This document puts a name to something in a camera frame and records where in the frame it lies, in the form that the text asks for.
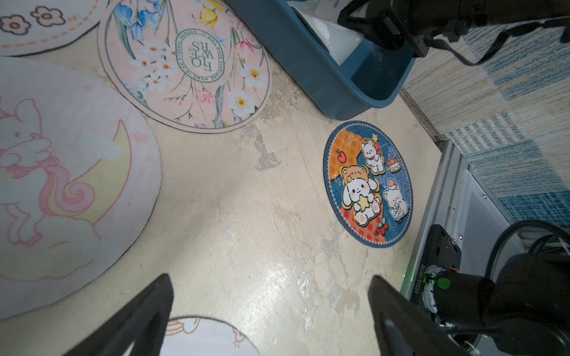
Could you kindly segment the teal plastic storage box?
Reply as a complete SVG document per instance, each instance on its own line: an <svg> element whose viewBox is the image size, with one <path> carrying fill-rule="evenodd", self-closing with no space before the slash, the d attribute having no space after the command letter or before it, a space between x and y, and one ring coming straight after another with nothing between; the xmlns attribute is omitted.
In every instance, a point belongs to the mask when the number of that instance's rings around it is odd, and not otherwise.
<svg viewBox="0 0 570 356"><path fill-rule="evenodd" d="M385 50L364 40L338 65L285 1L230 1L230 7L321 112L349 120L389 106L414 65L409 46Z"/></svg>

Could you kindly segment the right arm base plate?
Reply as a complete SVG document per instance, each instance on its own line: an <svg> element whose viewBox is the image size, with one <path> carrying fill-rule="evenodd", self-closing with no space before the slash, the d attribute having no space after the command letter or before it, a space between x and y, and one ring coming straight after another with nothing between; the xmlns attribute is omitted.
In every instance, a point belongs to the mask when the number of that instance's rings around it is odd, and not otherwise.
<svg viewBox="0 0 570 356"><path fill-rule="evenodd" d="M419 266L415 268L414 277L411 280L411 301L435 313L433 292L436 276L449 269L458 270L462 252L456 240L441 225L432 225L427 234Z"/></svg>

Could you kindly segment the pink hello kitty coaster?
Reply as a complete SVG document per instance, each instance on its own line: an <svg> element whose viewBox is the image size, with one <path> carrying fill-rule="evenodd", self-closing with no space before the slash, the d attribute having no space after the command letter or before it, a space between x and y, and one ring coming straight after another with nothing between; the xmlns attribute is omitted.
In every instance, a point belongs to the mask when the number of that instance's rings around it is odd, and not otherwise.
<svg viewBox="0 0 570 356"><path fill-rule="evenodd" d="M206 317L170 320L159 355L260 355L234 326Z"/></svg>

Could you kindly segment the blue orange bears coaster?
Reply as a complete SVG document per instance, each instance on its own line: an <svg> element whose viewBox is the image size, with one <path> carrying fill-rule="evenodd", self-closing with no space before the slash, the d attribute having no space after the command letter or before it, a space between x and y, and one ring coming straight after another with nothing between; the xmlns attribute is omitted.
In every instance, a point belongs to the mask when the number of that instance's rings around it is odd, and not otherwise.
<svg viewBox="0 0 570 356"><path fill-rule="evenodd" d="M325 145L324 183L341 225L360 243L396 245L411 224L411 178L393 141L370 123L338 126Z"/></svg>

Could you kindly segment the pink floral flowers coaster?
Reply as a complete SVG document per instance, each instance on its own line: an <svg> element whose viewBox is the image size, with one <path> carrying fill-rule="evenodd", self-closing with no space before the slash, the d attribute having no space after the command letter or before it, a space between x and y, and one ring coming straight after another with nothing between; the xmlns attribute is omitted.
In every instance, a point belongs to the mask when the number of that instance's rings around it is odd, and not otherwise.
<svg viewBox="0 0 570 356"><path fill-rule="evenodd" d="M111 1L97 39L117 90L173 128L235 130L270 98L267 52L222 1Z"/></svg>

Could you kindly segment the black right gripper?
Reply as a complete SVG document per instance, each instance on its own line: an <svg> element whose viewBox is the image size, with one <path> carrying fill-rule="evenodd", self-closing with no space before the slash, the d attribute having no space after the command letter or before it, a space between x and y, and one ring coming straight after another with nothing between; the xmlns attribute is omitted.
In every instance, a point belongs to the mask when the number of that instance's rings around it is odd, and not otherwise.
<svg viewBox="0 0 570 356"><path fill-rule="evenodd" d="M351 1L338 15L338 24L365 35L385 50L409 45L414 57L427 56L425 36L442 30L450 20L449 1Z"/></svg>

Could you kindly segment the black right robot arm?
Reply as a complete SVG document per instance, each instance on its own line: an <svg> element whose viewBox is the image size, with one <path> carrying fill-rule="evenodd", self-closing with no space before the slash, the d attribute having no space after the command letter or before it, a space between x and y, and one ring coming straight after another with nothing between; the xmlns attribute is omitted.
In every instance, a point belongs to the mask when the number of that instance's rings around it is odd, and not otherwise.
<svg viewBox="0 0 570 356"><path fill-rule="evenodd" d="M488 62L512 37L561 28L569 41L567 1L351 1L338 23L388 50L410 45L417 57L431 48L451 51L473 28L502 25L482 57ZM569 241L550 222L523 220L494 243L485 273L464 274L436 256L445 230L433 226L415 278L415 304L383 277L371 280L368 299L383 355L467 355L481 336L510 355L569 353L569 257L542 252L549 240Z"/></svg>

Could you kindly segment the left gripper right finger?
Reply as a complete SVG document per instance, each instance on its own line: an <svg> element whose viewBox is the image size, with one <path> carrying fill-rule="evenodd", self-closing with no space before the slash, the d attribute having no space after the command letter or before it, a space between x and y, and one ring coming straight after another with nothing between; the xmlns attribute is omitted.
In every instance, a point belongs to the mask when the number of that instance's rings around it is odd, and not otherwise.
<svg viewBox="0 0 570 356"><path fill-rule="evenodd" d="M466 355L435 323L379 275L368 290L382 355Z"/></svg>

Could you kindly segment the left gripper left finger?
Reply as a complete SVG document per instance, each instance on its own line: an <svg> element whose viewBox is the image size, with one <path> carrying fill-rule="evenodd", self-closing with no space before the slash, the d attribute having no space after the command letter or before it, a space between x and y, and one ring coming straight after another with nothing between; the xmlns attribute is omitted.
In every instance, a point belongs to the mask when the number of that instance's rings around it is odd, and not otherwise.
<svg viewBox="0 0 570 356"><path fill-rule="evenodd" d="M174 289L161 274L67 355L158 355L169 322Z"/></svg>

